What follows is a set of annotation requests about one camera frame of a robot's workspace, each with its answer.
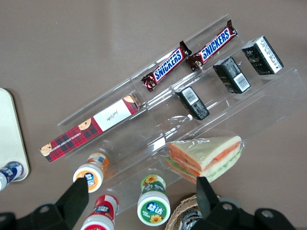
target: bottle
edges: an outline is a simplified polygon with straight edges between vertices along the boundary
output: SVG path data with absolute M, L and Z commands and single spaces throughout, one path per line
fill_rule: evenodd
M 17 161 L 11 161 L 0 168 L 0 191 L 13 180 L 20 178 L 23 172 L 23 166 Z
M 151 174 L 142 180 L 137 212 L 144 224 L 159 226 L 168 220 L 171 208 L 165 188 L 165 180 L 159 175 Z
M 118 200 L 112 195 L 102 195 L 96 200 L 94 211 L 85 220 L 81 230 L 114 230 L 117 212 Z
M 105 154 L 96 152 L 90 155 L 87 162 L 81 165 L 73 175 L 73 182 L 78 178 L 87 179 L 88 192 L 95 192 L 100 188 L 105 170 L 109 167 L 109 160 Z

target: brown table surface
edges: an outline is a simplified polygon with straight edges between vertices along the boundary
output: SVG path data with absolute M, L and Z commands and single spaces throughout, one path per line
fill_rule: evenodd
M 49 164 L 38 151 L 61 134 L 57 123 L 227 13 L 245 41 L 265 35 L 306 83 L 306 10 L 304 0 L 0 1 L 0 87 L 14 97 L 31 169 L 0 192 L 0 212 L 20 218 L 71 185 L 65 159 Z M 307 227 L 306 116 L 302 108 L 254 137 L 212 183 L 216 193 Z M 183 179 L 167 188 L 173 208 L 194 192 Z M 151 229 L 135 211 L 118 215 L 116 229 Z

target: woven basket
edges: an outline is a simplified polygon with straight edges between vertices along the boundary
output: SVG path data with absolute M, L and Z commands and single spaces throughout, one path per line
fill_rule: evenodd
M 178 207 L 175 209 L 170 219 L 168 220 L 165 230 L 178 230 L 182 213 L 192 207 L 198 207 L 196 194 L 181 201 L 181 203 L 178 205 Z

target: black box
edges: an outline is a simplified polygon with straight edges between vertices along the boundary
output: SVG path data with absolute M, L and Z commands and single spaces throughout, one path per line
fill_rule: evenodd
M 242 51 L 259 75 L 275 74 L 283 68 L 265 36 L 247 42 Z
M 179 88 L 175 93 L 195 119 L 203 120 L 210 115 L 204 103 L 191 87 Z
M 244 93 L 250 84 L 232 57 L 218 61 L 213 66 L 227 90 L 232 93 Z

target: acrylic display stand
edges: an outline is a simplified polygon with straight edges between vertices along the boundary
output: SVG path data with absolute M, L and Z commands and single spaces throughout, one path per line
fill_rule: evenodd
M 214 23 L 185 43 L 192 53 L 198 52 L 226 26 L 229 16 Z M 142 107 L 139 112 L 103 133 L 90 144 L 66 155 L 73 171 L 94 152 L 105 153 L 110 166 L 101 188 L 90 195 L 90 203 L 101 194 L 119 199 L 119 213 L 136 205 L 140 182 L 148 174 L 161 175 L 167 185 L 181 176 L 165 164 L 169 141 L 236 134 L 247 140 L 283 117 L 307 104 L 306 88 L 295 69 L 284 68 L 276 75 L 259 76 L 241 51 L 244 41 L 235 37 L 214 55 L 203 70 L 192 72 L 186 63 L 180 64 L 153 90 L 148 92 L 141 79 L 172 53 L 145 68 L 94 102 L 58 124 L 62 132 L 75 127 L 130 92 L 136 92 Z M 244 94 L 227 91 L 212 66 L 232 56 L 248 79 L 251 89 Z M 208 108 L 210 115 L 195 120 L 175 96 L 181 86 L 191 86 Z M 89 214 L 91 207 L 85 211 Z

